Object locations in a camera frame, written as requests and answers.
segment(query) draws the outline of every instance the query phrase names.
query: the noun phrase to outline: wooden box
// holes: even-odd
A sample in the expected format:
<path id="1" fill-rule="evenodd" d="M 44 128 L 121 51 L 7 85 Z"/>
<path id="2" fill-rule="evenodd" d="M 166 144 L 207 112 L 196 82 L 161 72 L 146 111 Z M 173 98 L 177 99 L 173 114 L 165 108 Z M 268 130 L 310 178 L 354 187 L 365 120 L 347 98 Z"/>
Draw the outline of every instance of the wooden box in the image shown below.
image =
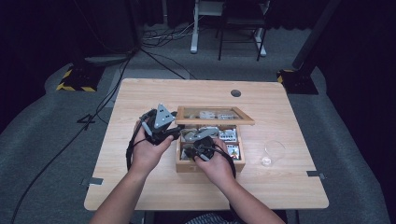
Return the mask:
<path id="1" fill-rule="evenodd" d="M 177 139 L 176 170 L 178 173 L 200 173 L 202 170 L 192 159 L 186 158 L 183 148 L 192 145 L 193 141 L 186 138 L 188 132 L 197 130 L 219 129 L 213 135 L 223 139 L 230 156 L 233 158 L 235 169 L 240 173 L 245 166 L 245 155 L 242 146 L 239 125 L 254 125 L 254 120 L 237 107 L 214 106 L 179 106 L 175 124 L 185 125 L 182 135 Z"/>

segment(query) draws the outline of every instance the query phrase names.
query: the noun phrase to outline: hand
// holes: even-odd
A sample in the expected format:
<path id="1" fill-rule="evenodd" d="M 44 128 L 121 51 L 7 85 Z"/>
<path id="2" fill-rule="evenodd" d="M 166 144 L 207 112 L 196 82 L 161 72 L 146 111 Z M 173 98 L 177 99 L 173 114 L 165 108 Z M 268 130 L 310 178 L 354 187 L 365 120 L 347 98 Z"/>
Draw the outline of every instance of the hand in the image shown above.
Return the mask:
<path id="1" fill-rule="evenodd" d="M 143 129 L 143 127 L 140 127 L 134 140 L 134 144 L 145 138 L 145 130 Z M 170 135 L 158 146 L 154 146 L 146 140 L 139 142 L 136 146 L 134 146 L 131 170 L 134 170 L 141 175 L 149 175 L 149 173 L 157 166 L 158 162 L 160 161 L 161 155 L 171 145 L 172 140 L 173 136 Z"/>
<path id="2" fill-rule="evenodd" d="M 228 154 L 227 146 L 222 140 L 214 138 L 213 142 Z M 221 188 L 221 185 L 227 186 L 235 181 L 230 164 L 218 152 L 215 152 L 209 161 L 203 161 L 197 156 L 194 159 L 197 166 L 205 172 L 209 180 L 218 188 Z"/>

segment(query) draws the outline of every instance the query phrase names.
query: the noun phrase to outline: person's left arm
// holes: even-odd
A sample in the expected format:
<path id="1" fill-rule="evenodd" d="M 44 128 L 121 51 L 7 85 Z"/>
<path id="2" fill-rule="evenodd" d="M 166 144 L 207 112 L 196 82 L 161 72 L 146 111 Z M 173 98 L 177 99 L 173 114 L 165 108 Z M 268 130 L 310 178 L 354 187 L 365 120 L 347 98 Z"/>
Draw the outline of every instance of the person's left arm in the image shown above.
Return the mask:
<path id="1" fill-rule="evenodd" d="M 145 138 L 140 128 L 135 142 Z M 148 141 L 134 147 L 131 169 L 99 206 L 90 223 L 129 223 L 149 173 L 157 166 L 161 155 L 169 148 L 173 136 L 169 136 L 158 146 Z"/>

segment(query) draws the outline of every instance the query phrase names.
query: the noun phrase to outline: table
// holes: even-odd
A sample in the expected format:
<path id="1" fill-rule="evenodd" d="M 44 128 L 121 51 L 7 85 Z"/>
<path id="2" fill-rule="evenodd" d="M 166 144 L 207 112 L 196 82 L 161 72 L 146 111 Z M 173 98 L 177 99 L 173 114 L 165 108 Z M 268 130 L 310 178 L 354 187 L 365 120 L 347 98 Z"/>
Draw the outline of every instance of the table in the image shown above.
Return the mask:
<path id="1" fill-rule="evenodd" d="M 241 91 L 240 97 L 231 96 Z M 329 201 L 293 114 L 279 83 L 134 79 L 125 78 L 108 123 L 93 172 L 102 185 L 91 185 L 85 199 L 88 210 L 96 210 L 126 174 L 125 150 L 138 118 L 164 104 L 175 111 L 179 105 L 237 106 L 255 120 L 240 126 L 246 165 L 237 181 L 272 209 L 326 208 Z M 262 144 L 281 142 L 286 156 L 274 164 L 260 164 Z M 204 174 L 176 173 L 176 141 L 165 151 L 152 171 L 136 210 L 224 210 L 229 203 Z"/>
<path id="2" fill-rule="evenodd" d="M 222 11 L 222 2 L 209 2 L 209 1 L 202 1 L 202 0 L 195 0 L 195 7 L 194 7 L 194 27 L 192 30 L 192 39 L 191 39 L 191 53 L 198 52 L 198 33 L 199 33 L 199 16 L 221 16 Z M 269 1 L 266 1 L 265 6 L 262 5 L 262 11 L 265 13 L 267 9 Z M 260 28 L 259 31 L 254 35 L 254 39 L 256 41 L 256 46 L 260 48 L 260 42 L 262 42 L 262 29 Z M 267 55 L 265 48 L 262 47 L 262 51 L 260 52 L 262 57 Z"/>

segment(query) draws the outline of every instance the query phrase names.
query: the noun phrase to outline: chair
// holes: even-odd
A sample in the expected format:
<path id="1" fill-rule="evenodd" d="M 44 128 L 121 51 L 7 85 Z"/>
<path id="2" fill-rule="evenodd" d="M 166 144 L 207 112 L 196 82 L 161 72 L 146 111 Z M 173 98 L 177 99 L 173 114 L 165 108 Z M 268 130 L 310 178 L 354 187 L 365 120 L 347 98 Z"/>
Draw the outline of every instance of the chair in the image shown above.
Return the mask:
<path id="1" fill-rule="evenodd" d="M 224 2 L 220 18 L 220 28 L 216 33 L 217 38 L 220 30 L 219 61 L 221 60 L 223 43 L 252 43 L 251 40 L 224 40 L 224 30 L 229 28 L 236 30 L 254 30 L 251 35 L 253 39 L 258 29 L 262 28 L 262 41 L 260 42 L 257 61 L 260 59 L 262 44 L 266 33 L 265 14 L 262 10 L 262 6 L 257 0 L 226 0 Z"/>

